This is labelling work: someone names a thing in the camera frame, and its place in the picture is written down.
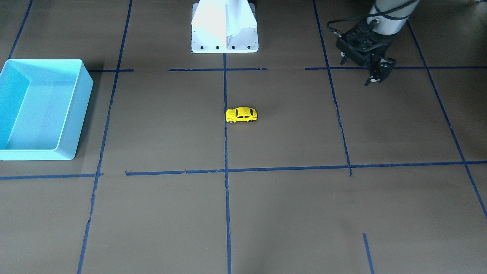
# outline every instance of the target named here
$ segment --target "yellow toy car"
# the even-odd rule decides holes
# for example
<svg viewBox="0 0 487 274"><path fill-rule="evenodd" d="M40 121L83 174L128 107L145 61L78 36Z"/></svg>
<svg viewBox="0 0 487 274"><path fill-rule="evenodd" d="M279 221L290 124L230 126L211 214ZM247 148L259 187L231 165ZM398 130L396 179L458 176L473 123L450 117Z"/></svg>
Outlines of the yellow toy car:
<svg viewBox="0 0 487 274"><path fill-rule="evenodd" d="M229 108L225 112L225 119L228 123L253 122L257 120L257 111L249 107Z"/></svg>

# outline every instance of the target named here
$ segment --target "light blue plastic container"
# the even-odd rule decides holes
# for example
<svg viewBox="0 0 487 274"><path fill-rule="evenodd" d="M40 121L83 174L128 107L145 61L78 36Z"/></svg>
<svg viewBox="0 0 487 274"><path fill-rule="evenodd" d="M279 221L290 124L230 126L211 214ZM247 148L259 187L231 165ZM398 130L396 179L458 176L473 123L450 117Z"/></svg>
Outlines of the light blue plastic container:
<svg viewBox="0 0 487 274"><path fill-rule="evenodd" d="M93 80L78 59L10 59L0 73L0 160L75 157Z"/></svg>

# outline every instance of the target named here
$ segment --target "black cable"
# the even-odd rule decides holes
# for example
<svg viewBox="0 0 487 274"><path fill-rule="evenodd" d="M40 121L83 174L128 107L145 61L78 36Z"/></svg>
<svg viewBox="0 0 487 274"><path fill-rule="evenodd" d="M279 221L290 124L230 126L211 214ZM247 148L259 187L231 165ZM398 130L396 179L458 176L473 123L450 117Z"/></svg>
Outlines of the black cable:
<svg viewBox="0 0 487 274"><path fill-rule="evenodd" d="M358 19L363 19L363 18L367 18L367 17L375 17L375 16L381 16L381 15L386 15L388 13L391 13L391 12L395 12L395 11L398 11L400 9L403 9L411 4L414 4L415 2L417 2L419 0L411 0L409 2L406 2L398 7L395 7L393 9L390 9L390 10L387 10L387 11L383 11L383 12L379 12L379 13L373 13L373 14L366 14L366 15L361 15L361 16L357 16L357 17L350 17L350 18L343 18L343 19L338 19L338 20L332 20L332 21L328 21L326 23L326 28L333 32L334 34L338 35L339 37L342 37L343 36L343 33L341 33L339 30L335 29L335 28L332 28L330 27L330 24L334 24L334 23L338 23L338 22L343 22L343 21L350 21L350 20L358 20Z"/></svg>

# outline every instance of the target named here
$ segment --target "blue grid line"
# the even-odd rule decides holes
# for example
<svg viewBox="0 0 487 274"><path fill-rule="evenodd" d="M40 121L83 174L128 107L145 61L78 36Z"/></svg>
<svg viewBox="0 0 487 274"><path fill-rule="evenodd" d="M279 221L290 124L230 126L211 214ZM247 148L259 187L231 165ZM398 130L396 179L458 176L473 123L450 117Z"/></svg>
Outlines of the blue grid line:
<svg viewBox="0 0 487 274"><path fill-rule="evenodd" d="M1 176L0 180L25 180L25 179L53 179L53 178L76 178L95 177L95 173L87 174L57 174L57 175L27 175L27 176Z"/></svg>
<svg viewBox="0 0 487 274"><path fill-rule="evenodd" d="M423 64L426 68L426 72L428 73L428 77L430 78L431 85L433 87L436 98L438 99L438 103L440 104L441 111L443 112L443 116L445 117L445 120L447 121L448 127L450 128L451 136L453 137L453 140L455 141L455 145L458 149L458 153L460 154L460 158L462 159L462 162L465 166L465 170L467 171L467 174L468 174L468 177L469 177L470 182L472 184L472 187L475 191L475 194L477 195L477 199L480 203L480 207L482 208L482 211L484 212L484 216L487 219L487 210L486 210L485 204L482 201L482 197L480 196L480 193L477 189L477 185L475 184L475 181L473 180L470 169L468 168L467 161L465 160L465 156L463 155L462 149L460 148L460 144L458 143L458 139L456 137L455 131L453 130L453 127L450 123L450 119L448 118L448 115L447 115L447 112L446 112L445 107L443 105L443 102L441 101L440 94L438 93L438 90L436 89L436 85L434 84L433 77L431 76L431 72L430 72L428 66L426 65L426 60L423 56L423 52L421 51L421 48L419 47L419 43L418 43L418 40L416 39L416 35L414 35L414 32L412 31L412 27L411 27L411 24L409 23L409 21L407 21L407 25L409 27L409 31L411 32L412 38L414 39L414 43L416 44L416 47L418 48L419 56L421 57L421 60L423 61Z"/></svg>
<svg viewBox="0 0 487 274"><path fill-rule="evenodd" d="M323 39L323 32L321 31L321 24L319 22L318 9L316 8L316 0L313 0L313 7L315 9L316 24L318 25L319 38L321 39L321 46L323 48L323 55L325 57L325 63L326 63L326 68L327 68L327 72L328 72L328 78L330 80L330 86L332 89L333 102L335 103L335 107L337 109L338 125L340 126L340 130L341 130L341 137L343 139L343 148L345 149L345 156L347 158L348 170L350 173L350 177L352 177L352 167L350 165L350 157L348 155L347 142L345 140L345 133L343 132L343 125L341 124L340 110L338 109L337 96L335 95L335 87L333 86L333 79L332 79L332 73L330 71L330 64L328 63L328 56L326 55L325 41Z"/></svg>
<svg viewBox="0 0 487 274"><path fill-rule="evenodd" d="M169 69L168 71L260 71L267 68L187 68L187 69Z"/></svg>
<svg viewBox="0 0 487 274"><path fill-rule="evenodd" d="M487 69L487 66L436 66L436 67L418 67L418 66L399 66L394 69ZM366 67L306 67L305 70L354 70L367 69Z"/></svg>
<svg viewBox="0 0 487 274"><path fill-rule="evenodd" d="M133 72L133 69L89 69L88 72Z"/></svg>
<svg viewBox="0 0 487 274"><path fill-rule="evenodd" d="M224 111L227 109L227 76L226 76L226 54L223 53L223 98ZM227 259L227 273L232 274L232 247L231 247L231 232L230 232L230 191L228 184L228 135L227 123L225 123L225 197L226 197L226 259Z"/></svg>
<svg viewBox="0 0 487 274"><path fill-rule="evenodd" d="M467 164L487 164L487 160L466 161ZM351 165L352 168L387 168L387 167L421 167L421 166L446 166L463 165L462 161L453 162L420 162L420 163L386 163L386 164L363 164ZM292 171L292 170L325 170L325 169L348 169L348 165L329 166L299 166L299 167L265 167L265 168L229 168L228 172L254 172L254 171ZM127 172L126 176L151 176L170 174L196 174L196 173L224 173L226 169L197 169L197 170L173 170L173 171L148 171L148 172Z"/></svg>
<svg viewBox="0 0 487 274"><path fill-rule="evenodd" d="M83 237L83 245L81 247L81 254L79 256L79 264L78 264L77 274L81 274L84 256L85 256L85 252L86 252L86 245L88 243L88 234L90 232L90 225L91 225L91 220L92 220L92 216L93 216L94 201L95 201L95 197L96 197L95 192L96 192L96 189L98 188L98 179L100 178L100 175L101 175L101 164L103 161L103 153L105 151L105 144L106 144L107 134L108 134L108 126L110 123L110 112L112 111L113 97L115 95L115 90L117 87L120 64L122 63L123 49L124 49L124 45L125 45L125 38L127 37L127 30L129 28L131 10L132 10L132 0L130 0L130 3L129 3L129 11L127 13L127 19L125 21L125 29L124 29L124 34L123 34L123 38L122 38L122 44L120 46L120 54L118 56L117 71L115 72L115 78L113 80L112 96L110 98L110 104L108 106L107 119L105 122L105 131L103 133L103 139L102 139L102 144L101 144L101 149L100 149L100 160L99 160L98 166L96 168L96 174L95 174L94 183L93 183L93 192L92 192L91 205L90 205L90 217L88 218L88 222L86 223L85 234Z"/></svg>
<svg viewBox="0 0 487 274"><path fill-rule="evenodd" d="M24 29L25 22L27 22L27 17L29 17L30 9L32 7L32 3L34 0L31 0L29 2L29 7L27 8L27 11L25 12L24 20L22 21L22 25L20 25L19 33L17 33L17 37L15 38L14 45L12 46L12 50L10 51L10 54L8 55L8 58L11 59L12 55L14 54L15 47L17 46L17 42L20 39L20 35L22 34L22 30Z"/></svg>
<svg viewBox="0 0 487 274"><path fill-rule="evenodd" d="M369 241L367 240L367 234L363 233L362 236L364 238L365 252L367 252L367 260L369 261L370 273L375 274L374 264L372 263L372 257L370 256L370 248Z"/></svg>

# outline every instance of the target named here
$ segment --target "storage box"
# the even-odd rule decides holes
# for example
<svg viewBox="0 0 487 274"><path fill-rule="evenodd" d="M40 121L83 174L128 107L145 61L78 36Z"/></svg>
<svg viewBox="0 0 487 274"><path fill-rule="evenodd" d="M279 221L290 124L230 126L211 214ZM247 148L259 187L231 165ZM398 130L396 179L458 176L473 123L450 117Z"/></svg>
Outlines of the storage box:
<svg viewBox="0 0 487 274"><path fill-rule="evenodd" d="M10 59L0 73L0 160L75 157L93 80L78 59Z"/></svg>

